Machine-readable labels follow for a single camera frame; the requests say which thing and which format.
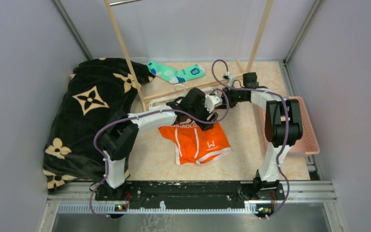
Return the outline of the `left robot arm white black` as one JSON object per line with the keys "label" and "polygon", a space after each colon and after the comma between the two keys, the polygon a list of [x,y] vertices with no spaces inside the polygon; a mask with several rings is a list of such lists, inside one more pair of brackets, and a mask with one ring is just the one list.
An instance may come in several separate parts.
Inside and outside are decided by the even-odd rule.
{"label": "left robot arm white black", "polygon": [[124,197],[126,188],[123,184],[129,177],[128,160],[139,134],[179,124],[187,119],[196,122],[203,131],[209,130],[218,117],[215,109],[222,102],[221,96],[216,92],[206,94],[194,87],[184,96],[146,112],[115,113],[93,140],[94,147],[103,155],[105,162],[101,182],[107,183],[108,196],[114,200]]}

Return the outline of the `orange underwear white trim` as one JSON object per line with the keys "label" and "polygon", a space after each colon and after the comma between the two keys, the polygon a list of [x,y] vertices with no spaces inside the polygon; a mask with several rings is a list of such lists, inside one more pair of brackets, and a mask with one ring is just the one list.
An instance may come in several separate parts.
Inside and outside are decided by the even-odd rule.
{"label": "orange underwear white trim", "polygon": [[212,126],[207,131],[196,123],[163,126],[158,130],[163,138],[174,142],[176,165],[208,165],[232,152],[221,125]]}

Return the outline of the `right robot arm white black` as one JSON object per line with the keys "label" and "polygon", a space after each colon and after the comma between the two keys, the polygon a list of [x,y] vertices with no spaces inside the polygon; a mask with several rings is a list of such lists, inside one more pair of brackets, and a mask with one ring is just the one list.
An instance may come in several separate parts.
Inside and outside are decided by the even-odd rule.
{"label": "right robot arm white black", "polygon": [[281,165],[291,147],[303,135],[300,103],[260,86],[255,72],[243,74],[243,87],[240,88],[234,87],[237,79],[229,71],[225,72],[223,79],[227,80],[228,86],[223,88],[225,95],[222,99],[228,101],[230,107],[247,101],[265,111],[264,132],[268,145],[264,161],[253,180],[252,193],[257,199],[270,199],[282,194],[278,189]]}

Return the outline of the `pink perforated plastic basket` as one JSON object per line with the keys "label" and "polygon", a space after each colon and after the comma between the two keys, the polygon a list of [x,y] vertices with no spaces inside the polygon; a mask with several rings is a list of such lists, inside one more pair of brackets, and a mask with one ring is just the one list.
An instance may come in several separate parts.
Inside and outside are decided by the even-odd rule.
{"label": "pink perforated plastic basket", "polygon": [[281,99],[266,94],[258,98],[259,118],[264,134],[266,155],[276,156],[283,145],[283,154],[319,154],[320,148],[309,119],[304,100],[289,97],[285,100],[287,115]]}

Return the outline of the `wooden drying rack frame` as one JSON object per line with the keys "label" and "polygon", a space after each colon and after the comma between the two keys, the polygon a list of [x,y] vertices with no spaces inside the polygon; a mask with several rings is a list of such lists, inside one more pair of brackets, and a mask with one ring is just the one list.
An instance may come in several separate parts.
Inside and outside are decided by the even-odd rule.
{"label": "wooden drying rack frame", "polygon": [[[159,94],[159,95],[156,94],[156,95],[151,95],[151,96],[146,96],[146,97],[143,95],[143,92],[142,92],[142,89],[140,87],[140,84],[138,83],[138,79],[137,79],[136,73],[135,73],[134,68],[132,66],[132,62],[130,60],[130,56],[128,54],[126,45],[124,43],[123,36],[122,36],[121,31],[120,31],[120,28],[118,26],[116,17],[114,15],[113,11],[112,11],[112,7],[113,6],[123,5],[123,4],[129,4],[129,3],[133,3],[133,2],[134,1],[132,1],[132,0],[123,0],[123,1],[119,1],[119,2],[110,3],[108,0],[105,0],[104,1],[104,5],[105,5],[106,10],[107,10],[107,13],[108,13],[108,15],[110,17],[111,23],[113,25],[115,34],[117,36],[117,39],[118,39],[118,42],[119,42],[119,45],[120,45],[120,48],[121,48],[121,50],[123,52],[123,56],[125,58],[125,61],[126,61],[127,65],[128,65],[128,68],[130,70],[130,73],[131,73],[131,75],[133,77],[133,81],[135,83],[135,87],[137,88],[137,91],[138,91],[138,94],[139,94],[139,97],[140,97],[140,101],[141,101],[143,110],[146,111],[146,110],[148,110],[148,103],[151,100],[153,100],[155,98],[163,97],[163,96],[165,96],[165,94]],[[238,77],[242,77],[244,74],[246,74],[246,73],[248,73],[248,72],[251,71],[251,68],[253,66],[253,63],[254,63],[254,60],[255,60],[255,57],[256,57],[256,54],[257,54],[259,45],[260,45],[260,41],[262,39],[262,36],[263,36],[264,30],[265,30],[265,27],[266,27],[266,24],[267,24],[269,15],[271,13],[271,9],[272,9],[273,3],[274,3],[274,1],[272,1],[272,0],[266,1],[266,5],[264,7],[264,11],[263,11],[263,14],[262,14],[262,17],[261,17],[261,22],[259,24],[259,27],[258,27],[258,30],[257,30],[257,34],[256,34],[256,37],[255,37],[255,41],[254,41],[254,44],[253,44],[253,47],[252,47],[252,50],[251,50],[250,58],[249,58],[249,61],[248,61],[247,65],[246,65],[246,67],[243,68],[241,66],[240,60],[239,59],[236,59],[236,64],[237,64],[237,66],[238,66],[238,68],[240,70],[240,73],[238,73],[238,74],[235,75],[237,78]]]}

